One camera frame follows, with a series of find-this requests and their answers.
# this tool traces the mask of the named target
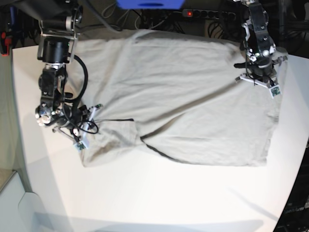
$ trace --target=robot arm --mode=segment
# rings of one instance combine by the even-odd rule
[[[281,64],[287,57],[272,60],[276,46],[268,33],[268,14],[262,4],[258,0],[234,1],[241,1],[248,7],[244,15],[245,22],[242,24],[246,33],[243,44],[241,44],[241,50],[246,51],[246,62],[234,65],[235,68],[245,68],[246,73],[237,80],[245,80],[266,87],[274,98],[281,93],[274,65]]]
[[[70,137],[78,150],[88,148],[89,142],[85,133],[98,132],[93,117],[101,105],[89,109],[85,105],[79,107],[88,81],[85,64],[74,55],[78,40],[76,26],[82,20],[82,7],[77,0],[7,1],[39,20],[41,40],[37,59],[44,63],[44,68],[39,78],[40,105],[35,109],[38,124],[45,127],[53,126],[53,131]],[[84,71],[84,85],[75,99],[72,93],[64,90],[68,79],[66,65],[73,60],[76,60]],[[68,129],[70,135],[66,134],[63,128]]]

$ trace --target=blue box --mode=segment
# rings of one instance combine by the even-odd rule
[[[180,9],[184,0],[117,0],[123,9]]]

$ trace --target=table surface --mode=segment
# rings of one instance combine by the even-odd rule
[[[85,168],[70,140],[36,123],[36,53],[13,51],[16,104],[30,183],[56,231],[273,231],[309,137],[309,60],[289,56],[265,167],[187,165],[134,151]]]

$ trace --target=cloth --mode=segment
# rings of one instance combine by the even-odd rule
[[[266,88],[235,82],[244,70],[233,65],[245,61],[238,45],[140,30],[124,38],[79,42],[76,54],[89,72],[83,102],[104,106],[96,119],[134,119],[100,124],[100,134],[89,137],[91,148],[82,155],[84,166],[145,146],[140,138],[179,162],[266,164],[282,96],[273,100]],[[81,73],[76,62],[69,66],[77,89]],[[285,73],[279,79],[282,89]]]

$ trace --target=red switch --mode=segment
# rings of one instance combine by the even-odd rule
[[[12,44],[12,39],[11,38],[5,38],[4,44],[6,46],[6,54],[2,54],[2,56],[7,57],[7,56],[10,55],[10,45]]]
[[[189,9],[183,10],[183,17],[191,18],[193,17],[193,11]]]

